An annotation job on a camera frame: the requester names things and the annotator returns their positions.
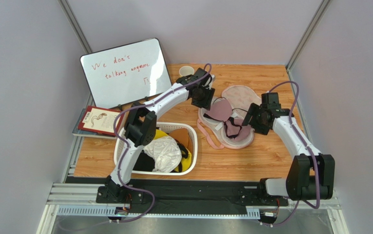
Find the pink ribbed bra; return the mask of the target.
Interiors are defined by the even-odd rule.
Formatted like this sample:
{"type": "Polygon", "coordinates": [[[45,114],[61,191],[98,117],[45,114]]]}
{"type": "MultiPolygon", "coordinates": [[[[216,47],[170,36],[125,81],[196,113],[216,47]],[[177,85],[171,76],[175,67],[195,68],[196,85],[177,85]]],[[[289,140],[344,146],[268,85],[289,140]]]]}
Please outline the pink ribbed bra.
{"type": "Polygon", "coordinates": [[[230,102],[224,98],[216,100],[209,111],[203,114],[205,119],[214,120],[222,124],[225,136],[233,141],[241,141],[250,136],[250,126],[243,126],[243,119],[233,116],[230,102]]]}

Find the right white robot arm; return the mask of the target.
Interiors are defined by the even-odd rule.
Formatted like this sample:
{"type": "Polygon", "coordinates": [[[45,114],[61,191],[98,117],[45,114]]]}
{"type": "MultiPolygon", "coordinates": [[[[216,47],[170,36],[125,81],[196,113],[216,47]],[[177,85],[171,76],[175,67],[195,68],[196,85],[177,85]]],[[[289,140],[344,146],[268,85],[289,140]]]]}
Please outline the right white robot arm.
{"type": "Polygon", "coordinates": [[[260,182],[269,196],[293,201],[327,200],[333,197],[335,160],[321,153],[303,134],[290,109],[283,109],[278,93],[264,93],[261,104],[252,103],[243,125],[267,135],[274,131],[292,157],[286,178],[263,178],[260,182]]]}

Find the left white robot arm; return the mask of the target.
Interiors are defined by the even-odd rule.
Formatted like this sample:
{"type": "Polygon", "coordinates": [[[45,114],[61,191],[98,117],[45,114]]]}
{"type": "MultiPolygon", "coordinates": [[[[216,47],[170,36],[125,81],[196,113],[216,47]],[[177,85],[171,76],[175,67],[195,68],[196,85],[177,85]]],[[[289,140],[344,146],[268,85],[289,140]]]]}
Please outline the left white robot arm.
{"type": "Polygon", "coordinates": [[[143,150],[155,137],[157,120],[176,105],[191,99],[192,105],[209,110],[215,90],[211,87],[211,64],[207,63],[193,75],[178,78],[165,92],[143,104],[135,102],[124,110],[127,114],[124,136],[118,136],[124,144],[115,169],[106,178],[105,188],[119,193],[128,187],[134,165],[143,150]]]}

